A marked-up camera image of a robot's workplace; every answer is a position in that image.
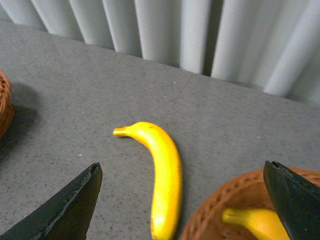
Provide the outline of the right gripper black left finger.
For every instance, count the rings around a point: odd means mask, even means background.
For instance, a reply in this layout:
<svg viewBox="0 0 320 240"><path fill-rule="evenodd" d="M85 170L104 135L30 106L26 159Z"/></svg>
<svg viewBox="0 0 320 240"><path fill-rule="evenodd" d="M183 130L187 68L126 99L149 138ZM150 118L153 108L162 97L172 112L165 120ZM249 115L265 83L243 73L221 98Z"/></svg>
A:
<svg viewBox="0 0 320 240"><path fill-rule="evenodd" d="M102 184L93 163L5 233L2 240L85 240Z"/></svg>

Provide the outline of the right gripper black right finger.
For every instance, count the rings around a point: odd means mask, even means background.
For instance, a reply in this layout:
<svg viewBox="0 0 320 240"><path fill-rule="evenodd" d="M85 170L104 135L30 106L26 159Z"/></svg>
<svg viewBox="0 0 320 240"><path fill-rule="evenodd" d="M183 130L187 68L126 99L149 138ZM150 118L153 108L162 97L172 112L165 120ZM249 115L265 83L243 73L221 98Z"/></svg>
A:
<svg viewBox="0 0 320 240"><path fill-rule="evenodd" d="M320 238L320 173L266 161L263 180L291 240Z"/></svg>

